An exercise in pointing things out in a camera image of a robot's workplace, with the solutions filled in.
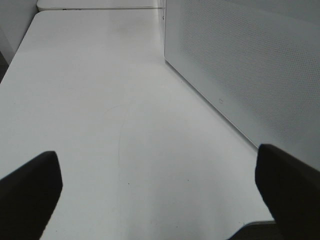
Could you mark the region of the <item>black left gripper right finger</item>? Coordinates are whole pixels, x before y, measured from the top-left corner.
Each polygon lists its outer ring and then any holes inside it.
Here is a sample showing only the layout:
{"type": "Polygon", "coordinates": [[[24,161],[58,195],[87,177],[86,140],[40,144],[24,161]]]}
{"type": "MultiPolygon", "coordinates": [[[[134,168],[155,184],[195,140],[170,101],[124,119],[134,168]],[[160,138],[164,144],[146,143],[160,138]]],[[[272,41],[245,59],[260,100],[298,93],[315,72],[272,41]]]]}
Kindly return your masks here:
{"type": "Polygon", "coordinates": [[[320,238],[320,172],[271,144],[258,148],[255,184],[285,240],[320,238]]]}

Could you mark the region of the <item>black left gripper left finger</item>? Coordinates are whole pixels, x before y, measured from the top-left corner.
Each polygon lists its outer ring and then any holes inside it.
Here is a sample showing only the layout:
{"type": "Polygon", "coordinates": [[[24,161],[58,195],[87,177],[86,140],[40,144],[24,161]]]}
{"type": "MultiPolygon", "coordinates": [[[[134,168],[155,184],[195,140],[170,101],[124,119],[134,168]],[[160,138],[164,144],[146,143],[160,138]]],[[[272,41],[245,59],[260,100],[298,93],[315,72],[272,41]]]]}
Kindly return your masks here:
{"type": "Polygon", "coordinates": [[[0,238],[39,240],[63,189],[58,156],[45,151],[0,180],[0,238]]]}

